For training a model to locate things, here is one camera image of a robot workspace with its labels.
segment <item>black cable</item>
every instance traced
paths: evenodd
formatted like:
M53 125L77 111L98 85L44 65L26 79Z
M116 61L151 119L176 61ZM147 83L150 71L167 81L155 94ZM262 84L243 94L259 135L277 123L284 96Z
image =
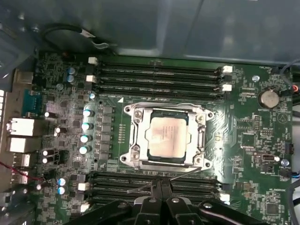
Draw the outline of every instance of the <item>black cable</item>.
M297 117L297 118L300 118L300 112L294 111L294 110L293 110L292 116Z
M294 206L299 205L300 204L300 198L296 198L295 200L293 200Z
M295 181L290 187L287 189L287 205L291 214L291 221L294 225L299 225L299 222L296 217L294 202L293 202L293 193L294 190L300 187L300 180Z
M89 32L87 32L86 30L77 27L77 26L73 26L73 25L68 25L68 24L62 24L62 23L53 23L53 24L49 24L45 27L44 30L41 31L41 36L42 36L42 40L45 41L51 48L53 48L54 50L61 52L62 50L52 41L50 41L47 38L47 35L53 31L56 30L70 30L79 34L85 33L85 34L90 34ZM100 38L90 34L89 35L84 35L87 39L89 39L93 44L100 44L103 43L104 40L101 40Z
M281 76L281 78L284 80L284 82L288 85L290 85L292 87L293 83L292 81L290 81L290 79L288 79L285 75L284 72L286 69L288 69L290 66L292 66L293 64L300 62L300 59L295 59L294 61L286 64L279 72L279 75Z

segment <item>chip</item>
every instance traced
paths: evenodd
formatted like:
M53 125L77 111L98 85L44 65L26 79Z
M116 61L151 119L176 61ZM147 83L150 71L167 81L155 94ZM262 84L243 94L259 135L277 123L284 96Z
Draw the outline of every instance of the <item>chip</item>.
M68 105L67 101L63 101L63 102L60 103L61 108L66 108L67 105Z
M155 117L146 131L152 156L182 158L187 144L187 122L184 119Z
M266 210L266 212L269 215L278 215L278 213L279 213L278 205L277 204L268 203L267 204L267 210Z
M80 121L79 120L74 120L73 121L73 126L76 127L76 128L79 128L80 127Z

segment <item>blue capacitor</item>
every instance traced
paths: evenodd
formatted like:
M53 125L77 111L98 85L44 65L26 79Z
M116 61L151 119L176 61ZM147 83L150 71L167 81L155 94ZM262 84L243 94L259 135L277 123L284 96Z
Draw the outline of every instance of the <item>blue capacitor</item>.
M66 192L66 190L65 190L64 187L59 187L59 188L57 189L57 193L58 193L59 195L63 195L65 192Z
M90 93L90 99L94 100L96 98L96 95L94 93Z
M70 75L76 75L77 71L76 71L75 68L70 67L70 68L67 69L67 73L70 74Z
M67 183L67 181L66 181L66 179L64 179L64 178L60 178L60 179L58 180L58 182L57 182L57 184L58 184L59 186L64 186L64 185L66 185L66 183Z

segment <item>green circuit board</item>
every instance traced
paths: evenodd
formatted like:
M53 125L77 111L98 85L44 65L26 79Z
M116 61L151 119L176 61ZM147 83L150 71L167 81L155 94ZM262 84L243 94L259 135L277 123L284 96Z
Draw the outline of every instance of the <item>green circuit board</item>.
M98 80L103 79L104 82L93 83L91 87L85 83L86 75L90 74L88 67L92 67L88 65L88 57L77 55L70 62L63 61L55 53L40 54L33 84L35 92L42 96L41 115L53 112L58 116L53 127L59 125L68 128L68 132L59 137L43 138L43 148L66 150L69 155L65 164L38 165L39 173L55 168L56 179L72 174L89 174L91 171L127 174L128 177L134 174L142 177L175 176L171 172L137 171L120 161L120 156L128 152L131 127L131 117L123 109L126 105L138 102L198 104L215 113L215 117L207 123L205 144L205 157L213 162L213 168L190 175L189 178L217 178L219 182L230 184L230 189L219 192L230 195L230 199L226 200L229 207L270 224L290 224L285 189L291 181L279 176L278 171L283 168L281 159L291 161L291 154L286 148L292 141L292 97L278 94L279 104L271 109L259 103L261 93L265 90L271 88L279 93L287 89L280 76L272 73L272 67L97 56L99 64L93 65L92 71ZM101 72L105 71L105 66L110 66L111 70L116 67L122 69L117 68L115 74L118 76L113 77ZM141 72L144 70L177 68L195 70L195 75L198 69L202 70L201 73L205 70L208 73L225 66L232 67L227 74L231 79L218 83L217 87L215 83L205 81L200 86L189 86L187 83L192 83L192 80L188 75L176 77L176 82L172 82L172 77L168 80L168 76L165 76L169 82L163 83L164 86L158 82L153 84L150 78L148 82L139 81L147 79L148 74ZM67 82L67 70L70 67L76 69L74 84ZM140 77L129 72L132 68L141 70L138 72ZM253 81L255 75L259 76L259 81ZM222 91L220 87L224 83L231 85L232 90ZM63 89L58 90L57 84L63 84ZM94 99L90 98L91 93L95 94ZM95 116L84 118L84 109L94 111ZM94 128L83 132L83 122L93 124ZM82 146L79 140L83 134L93 137L89 143L92 151L84 156L78 150ZM279 157L280 161L263 161L264 154ZM57 194L58 186L55 184L41 192L32 193L32 199L37 202L36 223L63 224L72 214L78 214L80 205L88 199L77 196L77 185L76 180L70 181L65 195Z

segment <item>capacitor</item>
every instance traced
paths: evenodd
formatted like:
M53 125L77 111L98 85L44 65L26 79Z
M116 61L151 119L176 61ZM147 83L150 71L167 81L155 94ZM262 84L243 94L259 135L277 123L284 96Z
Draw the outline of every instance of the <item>capacitor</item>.
M93 129L93 124L91 124L91 123L83 123L82 125L81 125L81 128L82 128L82 130L91 130L91 129Z
M40 184L37 184L36 185L36 190L40 191L42 189L44 189L45 187L47 187L49 184L47 182L43 182L43 183L40 183Z
M56 89L57 89L57 90L63 90L63 89L64 89L64 85L63 85L62 83L58 83L58 84L56 85Z
M71 84L74 85L76 84L77 80L75 79L75 77L73 75L69 75L67 76L67 81Z
M80 137L80 141L82 143L90 142L91 140L92 140L92 136L91 135L82 135Z
M75 68L73 68L73 67L69 67L69 68L67 69L67 73L68 73L69 75L75 76L75 75L77 74L77 70L76 70Z
M52 155L54 155L54 150L43 151L43 156L52 156Z
M263 108L272 109L279 104L279 95L273 89L268 89L258 95L258 102Z
M59 195L64 195L65 192L66 192L66 187L59 187L59 188L57 189L57 193L58 193Z
M79 149L79 152L80 152L80 154L86 154L88 151L90 151L91 150L91 147L90 146L87 146L87 145L85 145L85 146L82 146L82 147L80 147L80 149Z
M45 113L44 113L44 116L45 116L46 118L56 118L56 117L57 117L56 114L53 113L53 112L45 112Z
M57 134L59 134L59 133L66 133L68 130L65 128L65 127L56 127L55 128L55 132L57 133Z
M282 166L288 166L290 164L290 162L289 162L289 160L287 160L286 158L283 158L282 160L281 160L281 165Z
M69 182L69 179L67 177L63 177L57 181L57 184L59 186L65 186L68 182Z
M90 93L90 99L94 100L96 98L96 95L94 93Z
M82 114L84 117L89 117L89 116L93 116L94 112L92 110L85 109Z
M43 158L42 162L44 164L50 163L54 161L54 157L47 157L47 158Z

